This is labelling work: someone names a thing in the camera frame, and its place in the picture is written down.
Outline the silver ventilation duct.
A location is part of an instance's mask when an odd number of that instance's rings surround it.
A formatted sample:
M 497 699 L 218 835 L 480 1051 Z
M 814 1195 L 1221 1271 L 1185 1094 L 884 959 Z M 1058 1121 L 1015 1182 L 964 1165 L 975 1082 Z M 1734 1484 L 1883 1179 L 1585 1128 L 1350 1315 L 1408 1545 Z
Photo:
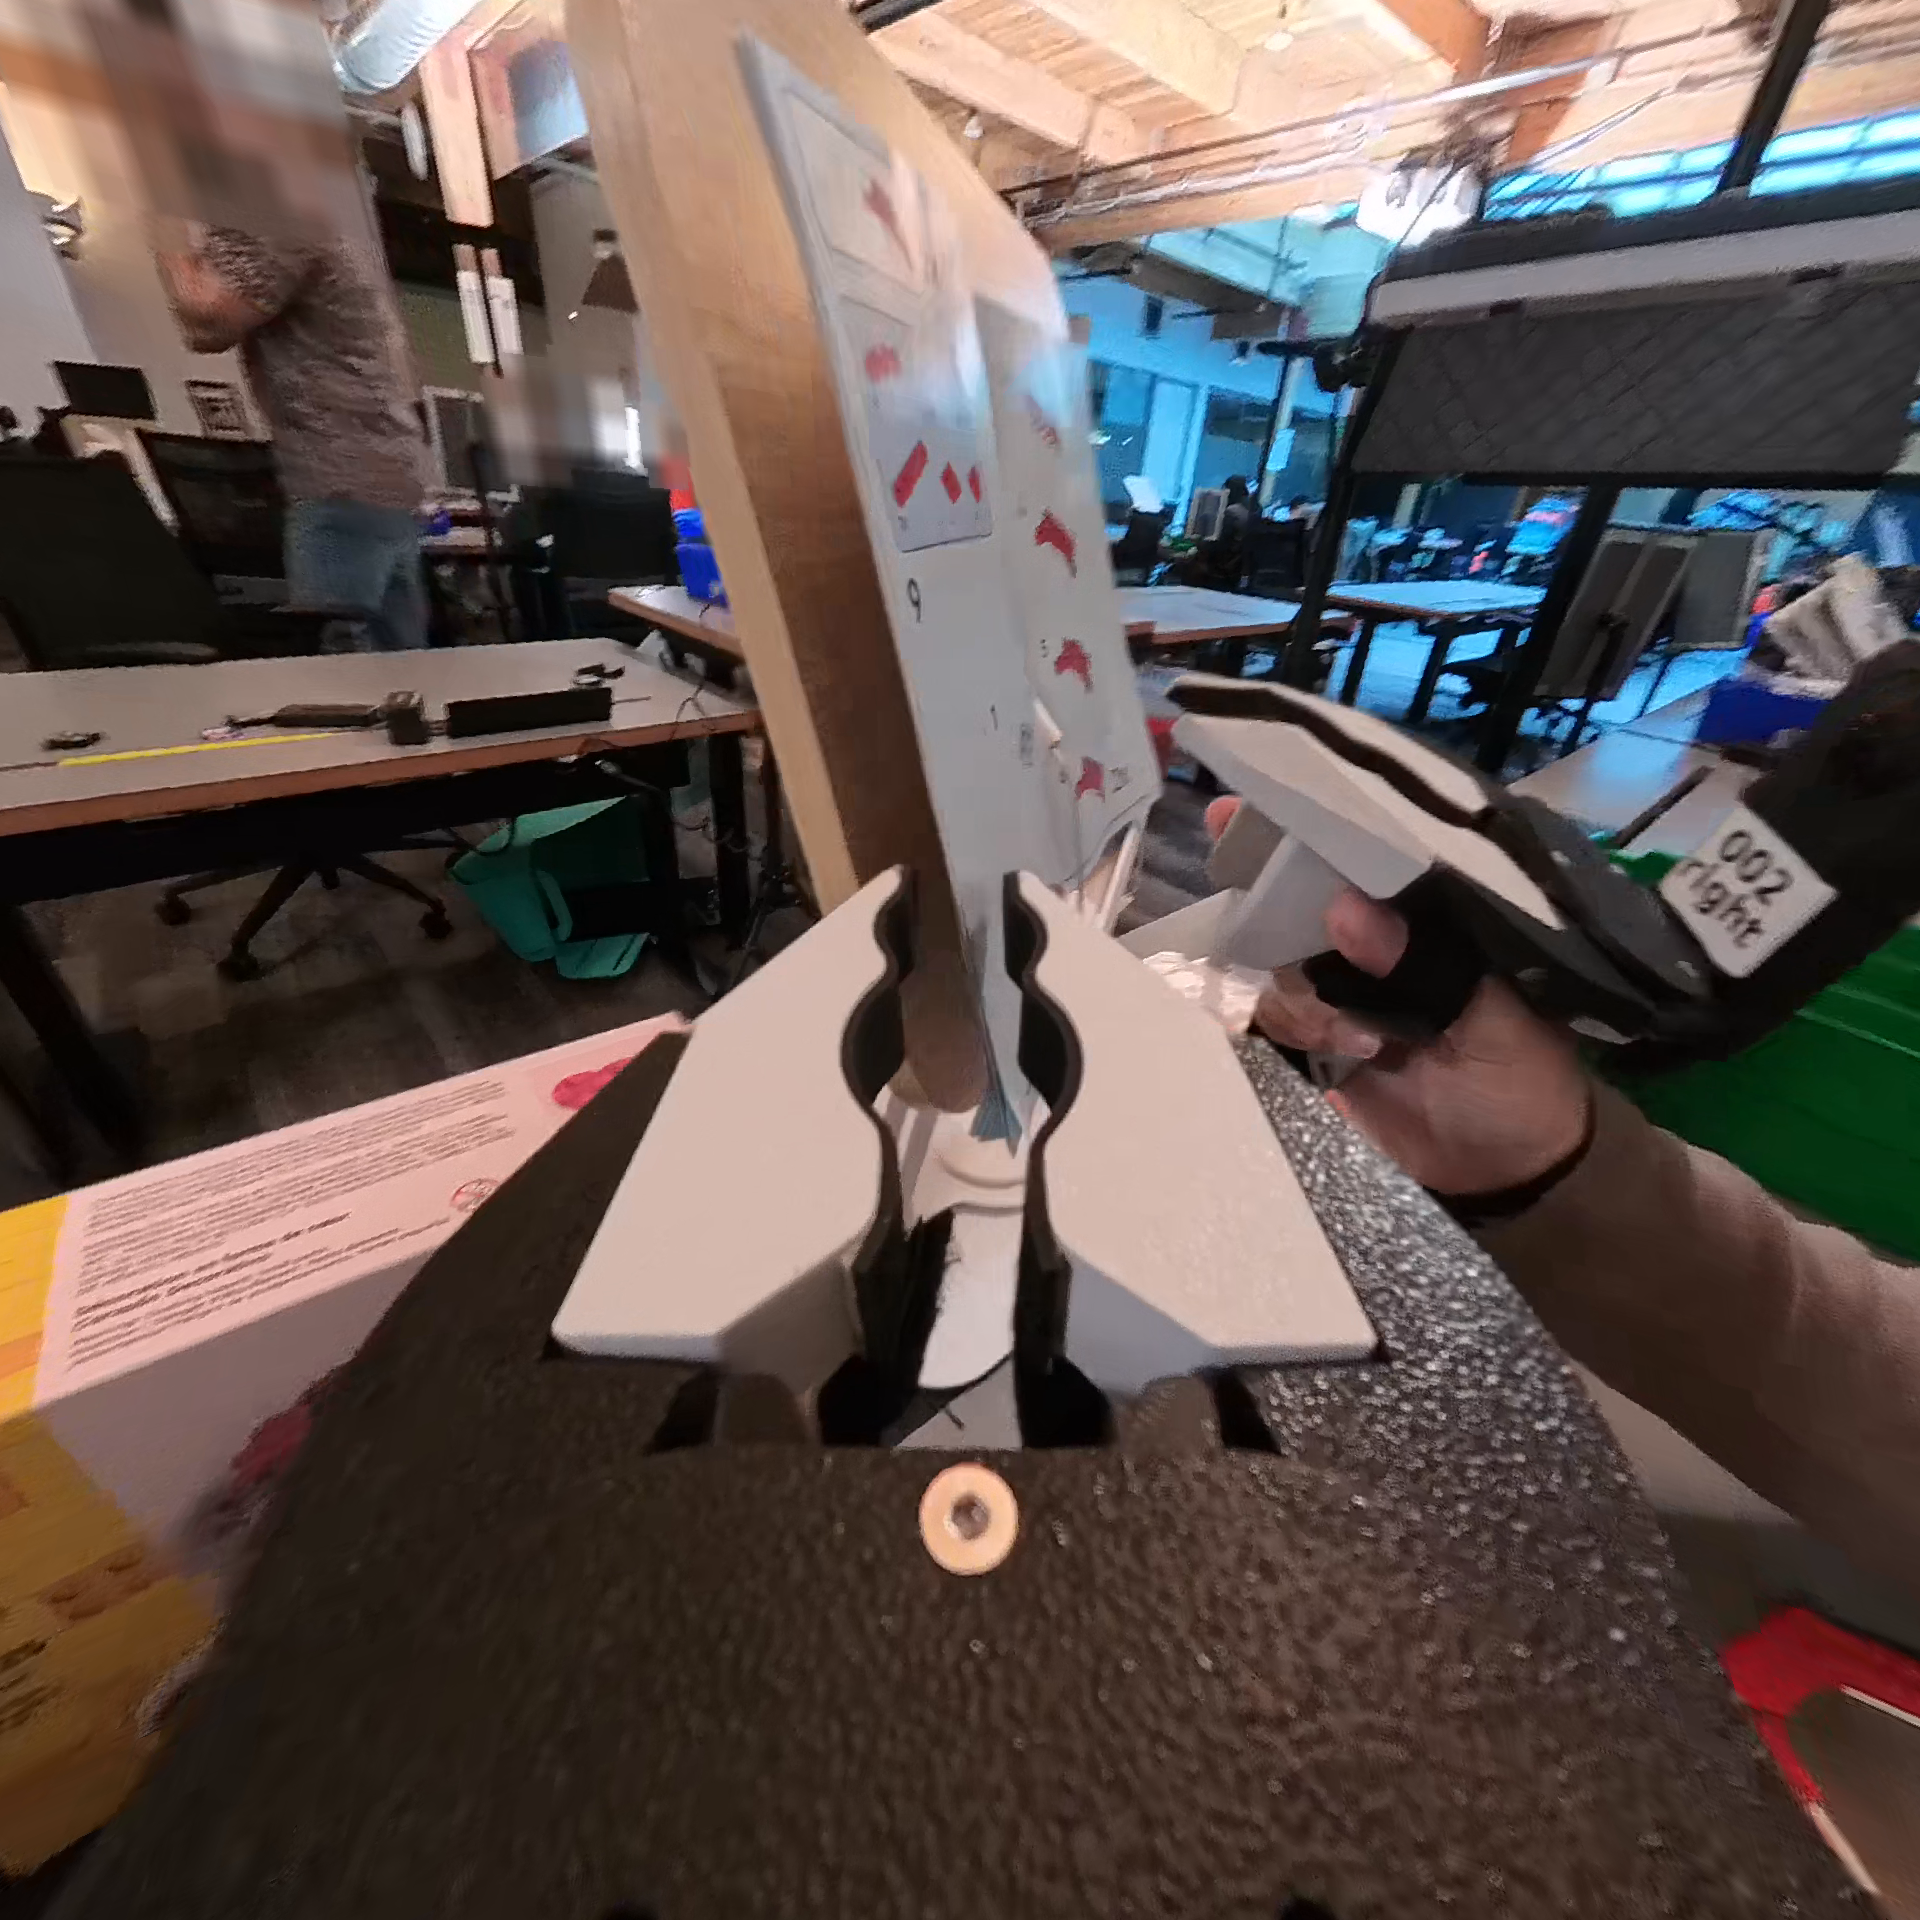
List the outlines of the silver ventilation duct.
M 325 4 L 323 31 L 345 98 L 378 98 L 415 76 L 420 62 L 487 4 Z

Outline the lego instruction booklet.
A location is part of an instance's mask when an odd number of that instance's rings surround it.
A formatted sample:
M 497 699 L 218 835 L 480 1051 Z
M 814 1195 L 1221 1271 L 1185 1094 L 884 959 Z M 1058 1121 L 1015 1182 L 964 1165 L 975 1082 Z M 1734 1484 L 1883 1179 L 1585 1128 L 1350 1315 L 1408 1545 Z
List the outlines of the lego instruction booklet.
M 1111 929 L 1164 791 L 1091 451 L 1090 365 L 1058 278 L 1003 208 L 987 229 L 760 38 L 747 86 L 794 224 L 851 446 L 993 1051 L 980 1139 L 1018 1145 L 1003 876 Z

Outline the black wrist band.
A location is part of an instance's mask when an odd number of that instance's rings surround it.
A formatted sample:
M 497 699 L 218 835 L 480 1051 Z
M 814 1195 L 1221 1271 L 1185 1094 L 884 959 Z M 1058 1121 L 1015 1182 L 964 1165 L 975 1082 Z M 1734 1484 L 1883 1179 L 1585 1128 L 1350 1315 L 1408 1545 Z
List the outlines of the black wrist band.
M 1441 1192 L 1430 1186 L 1425 1192 L 1458 1226 L 1471 1235 L 1488 1226 L 1505 1226 L 1508 1219 L 1534 1212 L 1558 1186 L 1563 1186 L 1588 1156 L 1595 1138 L 1597 1105 L 1588 1104 L 1577 1142 L 1540 1175 L 1503 1188 Z

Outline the teal bag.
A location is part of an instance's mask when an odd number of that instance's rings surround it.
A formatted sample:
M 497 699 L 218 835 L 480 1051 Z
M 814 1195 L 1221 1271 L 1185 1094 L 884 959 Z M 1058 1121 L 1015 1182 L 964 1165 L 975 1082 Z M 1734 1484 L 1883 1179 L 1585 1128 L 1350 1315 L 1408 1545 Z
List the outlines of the teal bag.
M 563 981 L 614 981 L 653 939 L 643 824 L 638 798 L 523 812 L 451 876 L 514 958 Z

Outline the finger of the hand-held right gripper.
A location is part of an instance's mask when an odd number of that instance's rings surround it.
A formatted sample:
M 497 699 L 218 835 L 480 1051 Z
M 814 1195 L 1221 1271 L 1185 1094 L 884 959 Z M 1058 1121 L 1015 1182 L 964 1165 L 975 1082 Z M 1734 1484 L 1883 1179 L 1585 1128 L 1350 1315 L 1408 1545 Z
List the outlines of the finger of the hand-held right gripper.
M 1453 871 L 1537 922 L 1563 922 L 1544 885 L 1475 824 L 1453 824 L 1294 724 L 1184 715 L 1174 739 L 1371 901 Z
M 1463 759 L 1320 694 L 1264 679 L 1174 676 L 1167 696 L 1180 715 L 1291 726 L 1447 824 L 1483 824 L 1505 805 L 1505 789 Z

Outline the yellow tape strip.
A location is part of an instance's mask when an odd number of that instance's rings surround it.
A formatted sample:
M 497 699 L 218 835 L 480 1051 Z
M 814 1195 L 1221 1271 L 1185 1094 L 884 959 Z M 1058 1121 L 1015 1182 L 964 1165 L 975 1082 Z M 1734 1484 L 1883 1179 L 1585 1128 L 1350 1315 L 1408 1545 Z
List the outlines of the yellow tape strip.
M 250 749 L 278 749 L 278 746 L 307 746 L 307 742 L 323 742 L 335 739 L 338 735 L 330 729 L 310 729 L 310 732 L 227 732 L 215 738 L 201 738 L 190 739 L 184 746 L 143 746 L 143 749 L 121 749 L 121 751 L 90 751 L 90 754 L 61 754 L 55 759 L 57 768 L 83 768 L 83 766 L 108 766 L 108 762 L 143 762 L 143 759 L 163 759 L 163 758 L 195 758 L 195 754 L 224 754 L 224 751 L 250 751 Z

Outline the red lego plate assembly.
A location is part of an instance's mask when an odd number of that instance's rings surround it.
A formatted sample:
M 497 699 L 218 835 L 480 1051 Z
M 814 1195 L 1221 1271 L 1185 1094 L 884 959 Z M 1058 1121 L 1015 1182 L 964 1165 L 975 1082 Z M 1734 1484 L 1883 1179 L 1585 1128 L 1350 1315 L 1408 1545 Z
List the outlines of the red lego plate assembly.
M 1883 1886 L 1828 1808 L 1825 1786 L 1794 1745 L 1794 1716 L 1813 1701 L 1850 1701 L 1918 1732 L 1918 1658 L 1847 1628 L 1808 1605 L 1778 1605 L 1717 1649 L 1717 1666 L 1780 1779 L 1858 1889 L 1883 1906 Z

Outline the grey work table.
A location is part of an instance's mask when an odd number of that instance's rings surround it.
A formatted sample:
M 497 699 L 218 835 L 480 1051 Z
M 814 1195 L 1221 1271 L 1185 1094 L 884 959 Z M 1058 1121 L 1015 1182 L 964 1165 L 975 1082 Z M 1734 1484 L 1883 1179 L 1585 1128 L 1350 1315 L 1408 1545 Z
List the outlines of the grey work table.
M 680 676 L 614 641 L 555 641 L 460 646 L 420 654 L 364 654 L 361 659 L 224 662 L 210 672 L 160 668 L 154 716 L 105 711 L 97 724 L 108 746 L 97 751 L 180 746 L 227 732 L 335 732 L 335 739 L 224 754 L 163 758 L 83 768 L 33 768 L 38 735 L 78 726 L 83 689 L 104 672 L 57 672 L 57 689 L 34 689 L 27 716 L 4 726 L 4 814 L 23 812 L 30 828 L 65 819 L 100 824 L 111 814 L 154 816 L 215 809 L 218 825 L 285 831 L 285 839 L 345 844 L 350 851 L 393 854 L 451 846 L 523 812 L 638 794 L 655 809 L 645 828 L 653 871 L 677 851 L 668 791 L 705 754 L 711 828 L 717 828 L 717 919 L 727 935 L 747 929 L 747 738 L 758 711 L 738 694 Z M 613 719 L 593 729 L 448 739 L 448 699 L 613 685 Z M 423 694 L 434 738 L 400 749 L 385 739 L 378 709 L 394 692 Z M 48 968 L 21 909 L 4 905 L 4 982 L 18 986 Z

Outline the black rig pole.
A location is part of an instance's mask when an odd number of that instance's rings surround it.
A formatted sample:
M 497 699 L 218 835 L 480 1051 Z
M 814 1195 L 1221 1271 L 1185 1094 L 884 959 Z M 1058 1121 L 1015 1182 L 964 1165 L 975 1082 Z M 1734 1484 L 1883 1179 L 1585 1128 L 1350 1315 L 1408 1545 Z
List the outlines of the black rig pole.
M 1577 588 L 1583 585 L 1585 571 L 1597 558 L 1600 539 L 1621 502 L 1621 491 L 1623 488 L 1618 478 L 1597 478 L 1577 502 L 1577 515 L 1573 519 L 1567 539 L 1560 542 L 1550 588 L 1528 622 L 1528 632 L 1514 654 L 1513 668 L 1501 679 L 1497 696 L 1485 709 L 1478 729 L 1475 766 L 1485 778 L 1501 781 L 1505 758 L 1513 754 L 1514 739 L 1520 738 L 1520 726 L 1531 705 L 1531 696 L 1544 685 L 1544 675 L 1550 668 L 1551 648 L 1560 638 L 1560 626 L 1573 612 L 1573 601 L 1577 598 Z

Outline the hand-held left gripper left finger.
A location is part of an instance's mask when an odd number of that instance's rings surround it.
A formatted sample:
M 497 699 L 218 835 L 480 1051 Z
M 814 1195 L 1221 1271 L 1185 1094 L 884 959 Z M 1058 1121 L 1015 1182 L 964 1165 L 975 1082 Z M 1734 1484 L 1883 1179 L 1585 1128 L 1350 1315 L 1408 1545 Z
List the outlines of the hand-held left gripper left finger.
M 904 1255 L 878 1104 L 904 1069 L 915 881 L 890 869 L 695 1021 L 551 1324 L 568 1358 L 837 1368 Z

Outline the black office chair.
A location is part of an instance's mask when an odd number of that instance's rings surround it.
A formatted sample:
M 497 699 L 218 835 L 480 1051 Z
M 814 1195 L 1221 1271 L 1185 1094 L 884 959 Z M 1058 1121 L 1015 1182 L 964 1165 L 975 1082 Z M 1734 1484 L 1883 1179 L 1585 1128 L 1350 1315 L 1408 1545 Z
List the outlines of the black office chair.
M 38 758 L 21 772 L 55 768 L 108 746 L 97 724 L 105 711 L 154 716 L 160 668 L 207 672 L 224 662 L 361 659 L 361 626 L 344 609 L 297 612 L 265 604 L 224 604 L 184 542 L 163 531 L 131 469 L 115 456 L 4 461 L 4 628 L 27 658 L 21 689 L 4 689 L 4 724 L 27 716 L 27 696 L 55 692 L 55 675 L 104 672 L 83 689 L 78 726 L 38 735 Z M 285 831 L 218 825 L 215 809 L 187 814 L 65 819 L 30 828 L 23 812 L 5 812 L 21 831 L 4 835 L 4 905 L 100 894 L 135 881 L 173 881 L 160 919 L 187 922 L 187 894 L 271 866 L 283 871 L 233 935 L 220 968 L 258 975 L 253 939 L 307 884 L 338 889 L 350 871 L 415 901 L 430 939 L 448 938 L 444 904 L 407 876 L 385 871 L 345 844 L 285 839 Z

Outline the overhead rig panel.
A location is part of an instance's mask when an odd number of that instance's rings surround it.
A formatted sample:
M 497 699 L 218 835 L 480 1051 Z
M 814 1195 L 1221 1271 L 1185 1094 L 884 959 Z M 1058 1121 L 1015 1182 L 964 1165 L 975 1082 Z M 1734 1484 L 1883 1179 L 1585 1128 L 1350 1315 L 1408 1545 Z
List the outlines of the overhead rig panel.
M 1380 274 L 1363 478 L 1843 484 L 1918 396 L 1918 208 L 1485 226 Z

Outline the clear plastic parts bag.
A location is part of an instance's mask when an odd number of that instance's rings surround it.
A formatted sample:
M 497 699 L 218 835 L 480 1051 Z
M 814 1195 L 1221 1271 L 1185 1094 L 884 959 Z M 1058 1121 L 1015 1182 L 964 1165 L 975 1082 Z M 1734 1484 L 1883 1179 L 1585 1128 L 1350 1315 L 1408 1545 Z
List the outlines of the clear plastic parts bag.
M 1171 991 L 1205 1012 L 1228 1038 L 1247 1038 L 1257 1022 L 1257 1006 L 1271 986 L 1271 972 L 1228 964 L 1214 954 L 1214 901 L 1193 904 L 1121 935 L 1131 951 Z

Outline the black power strip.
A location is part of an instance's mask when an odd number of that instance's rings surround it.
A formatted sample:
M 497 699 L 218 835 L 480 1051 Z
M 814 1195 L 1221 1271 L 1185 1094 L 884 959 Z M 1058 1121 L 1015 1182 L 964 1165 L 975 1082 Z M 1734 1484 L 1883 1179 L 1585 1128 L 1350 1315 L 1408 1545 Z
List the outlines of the black power strip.
M 551 692 L 478 694 L 448 699 L 444 735 L 448 739 L 480 739 L 530 732 L 593 729 L 613 719 L 613 685 L 560 685 Z

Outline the person's right forearm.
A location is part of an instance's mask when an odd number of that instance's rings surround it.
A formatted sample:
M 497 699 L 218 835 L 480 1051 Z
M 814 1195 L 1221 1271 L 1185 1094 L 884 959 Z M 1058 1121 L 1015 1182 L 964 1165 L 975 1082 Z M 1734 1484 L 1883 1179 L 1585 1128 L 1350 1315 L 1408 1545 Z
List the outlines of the person's right forearm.
M 1918 1594 L 1918 1268 L 1613 1089 L 1580 1161 L 1471 1235 L 1573 1359 Z

